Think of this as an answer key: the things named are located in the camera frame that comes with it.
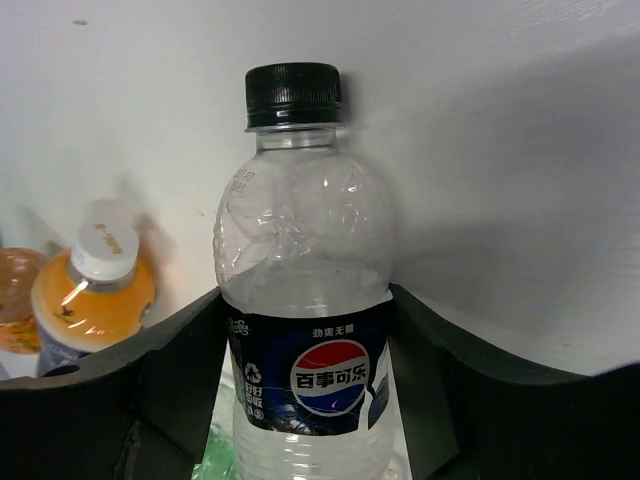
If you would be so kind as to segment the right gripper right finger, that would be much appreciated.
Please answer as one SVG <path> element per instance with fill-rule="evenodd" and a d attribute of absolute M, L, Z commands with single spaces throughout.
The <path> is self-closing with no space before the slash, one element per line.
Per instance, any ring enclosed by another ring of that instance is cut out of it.
<path fill-rule="evenodd" d="M 416 479 L 635 479 L 639 367 L 594 376 L 510 354 L 393 286 L 391 357 Z"/>

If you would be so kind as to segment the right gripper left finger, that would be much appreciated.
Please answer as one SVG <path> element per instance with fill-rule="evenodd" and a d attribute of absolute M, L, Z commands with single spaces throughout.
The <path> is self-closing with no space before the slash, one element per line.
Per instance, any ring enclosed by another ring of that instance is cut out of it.
<path fill-rule="evenodd" d="M 1 384 L 4 479 L 188 479 L 206 447 L 226 349 L 213 290 L 44 377 Z"/>

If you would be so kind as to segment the short orange bottle yellow cap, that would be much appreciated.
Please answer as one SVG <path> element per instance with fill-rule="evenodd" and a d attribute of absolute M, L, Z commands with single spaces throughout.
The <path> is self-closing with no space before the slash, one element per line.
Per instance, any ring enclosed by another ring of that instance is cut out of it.
<path fill-rule="evenodd" d="M 40 350 L 31 289 L 47 258 L 26 248 L 1 250 L 1 349 L 31 355 Z"/>

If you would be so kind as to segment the clear Pepsi bottle black cap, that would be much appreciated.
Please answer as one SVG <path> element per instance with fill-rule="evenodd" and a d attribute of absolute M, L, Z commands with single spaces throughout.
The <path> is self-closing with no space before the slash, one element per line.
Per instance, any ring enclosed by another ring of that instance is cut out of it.
<path fill-rule="evenodd" d="M 389 200 L 339 147 L 334 66 L 259 66 L 245 94 L 256 150 L 225 189 L 213 238 L 239 474 L 380 479 L 394 437 Z"/>

